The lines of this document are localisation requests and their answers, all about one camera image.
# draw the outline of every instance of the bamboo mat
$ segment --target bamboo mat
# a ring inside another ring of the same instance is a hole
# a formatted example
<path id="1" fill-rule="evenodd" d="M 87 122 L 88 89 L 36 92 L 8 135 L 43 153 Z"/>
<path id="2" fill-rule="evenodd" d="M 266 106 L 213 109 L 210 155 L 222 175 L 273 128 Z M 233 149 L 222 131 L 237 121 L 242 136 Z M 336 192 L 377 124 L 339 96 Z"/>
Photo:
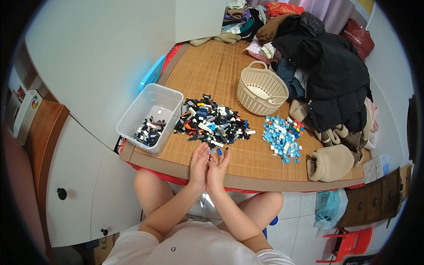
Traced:
<path id="1" fill-rule="evenodd" d="M 250 128 L 256 130 L 249 140 L 236 140 L 232 145 L 232 158 L 227 168 L 227 174 L 258 179 L 273 179 L 286 181 L 308 181 L 306 159 L 313 151 L 322 147 L 314 133 L 305 131 L 297 139 L 300 150 L 300 162 L 283 164 L 280 156 L 272 156 L 270 144 L 262 140 L 265 118 L 246 110 L 237 99 L 237 86 L 241 71 L 255 61 L 255 58 L 243 51 L 248 43 L 240 41 L 231 46 L 215 40 L 194 47 L 190 45 L 182 55 L 164 86 L 181 91 L 185 98 L 202 99 L 203 94 L 211 94 L 217 104 L 238 111 L 239 116 L 248 120 Z M 260 64 L 254 67 L 263 68 Z M 285 102 L 274 114 L 284 119 L 288 116 L 289 103 Z M 187 142 L 186 134 L 172 134 L 159 159 L 189 166 L 192 153 L 201 141 Z M 139 148 L 135 152 L 149 155 Z M 364 161 L 369 160 L 366 152 Z M 363 178 L 362 166 L 352 168 L 343 180 Z"/>

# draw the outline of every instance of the black round knob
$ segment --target black round knob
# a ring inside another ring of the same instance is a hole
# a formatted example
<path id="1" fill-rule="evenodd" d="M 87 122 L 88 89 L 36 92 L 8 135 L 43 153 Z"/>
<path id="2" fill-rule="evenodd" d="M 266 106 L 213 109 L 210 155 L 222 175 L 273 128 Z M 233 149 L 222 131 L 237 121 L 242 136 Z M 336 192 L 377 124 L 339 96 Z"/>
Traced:
<path id="1" fill-rule="evenodd" d="M 59 196 L 59 199 L 63 201 L 64 199 L 66 199 L 66 196 L 67 196 L 66 190 L 62 188 L 58 188 L 57 195 Z"/>

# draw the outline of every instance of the child's hand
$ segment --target child's hand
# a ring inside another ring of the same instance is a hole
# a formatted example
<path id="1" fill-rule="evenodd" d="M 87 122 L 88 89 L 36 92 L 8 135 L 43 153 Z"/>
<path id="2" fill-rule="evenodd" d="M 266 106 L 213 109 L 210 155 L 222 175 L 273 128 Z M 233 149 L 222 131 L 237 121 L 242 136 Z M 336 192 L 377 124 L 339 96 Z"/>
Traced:
<path id="1" fill-rule="evenodd" d="M 209 160 L 208 150 L 208 144 L 205 142 L 201 143 L 194 150 L 193 158 L 191 159 L 189 184 L 201 191 L 204 191 L 206 188 L 206 172 Z"/>
<path id="2" fill-rule="evenodd" d="M 224 177 L 227 165 L 231 159 L 231 149 L 227 150 L 225 155 L 219 156 L 219 161 L 212 154 L 211 161 L 208 162 L 209 170 L 207 173 L 206 191 L 209 194 L 224 191 Z"/>

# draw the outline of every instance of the pink curtain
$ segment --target pink curtain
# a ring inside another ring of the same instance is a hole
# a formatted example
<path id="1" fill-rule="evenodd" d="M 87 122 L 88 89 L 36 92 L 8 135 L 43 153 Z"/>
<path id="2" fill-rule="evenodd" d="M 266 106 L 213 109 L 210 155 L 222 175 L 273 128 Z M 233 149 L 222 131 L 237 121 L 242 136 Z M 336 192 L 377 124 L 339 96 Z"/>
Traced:
<path id="1" fill-rule="evenodd" d="M 263 5 L 269 0 L 247 0 L 250 6 Z M 325 31 L 340 34 L 346 25 L 355 5 L 350 0 L 278 0 L 280 3 L 299 5 L 305 11 L 317 16 L 324 22 Z"/>

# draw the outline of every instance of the red plastic stool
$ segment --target red plastic stool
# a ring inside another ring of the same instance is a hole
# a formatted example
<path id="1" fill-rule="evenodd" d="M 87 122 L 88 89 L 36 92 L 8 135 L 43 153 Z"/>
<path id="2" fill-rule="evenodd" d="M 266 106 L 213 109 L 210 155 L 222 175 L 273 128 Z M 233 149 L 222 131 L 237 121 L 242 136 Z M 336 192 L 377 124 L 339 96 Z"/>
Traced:
<path id="1" fill-rule="evenodd" d="M 317 263 L 332 263 L 340 262 L 344 256 L 347 254 L 363 254 L 370 244 L 372 236 L 372 228 L 363 229 L 358 232 L 349 232 L 343 228 L 339 228 L 340 231 L 343 231 L 344 234 L 328 234 L 323 237 L 342 237 L 342 242 L 340 243 L 339 251 L 333 251 L 333 255 L 336 256 L 336 260 L 317 260 Z"/>

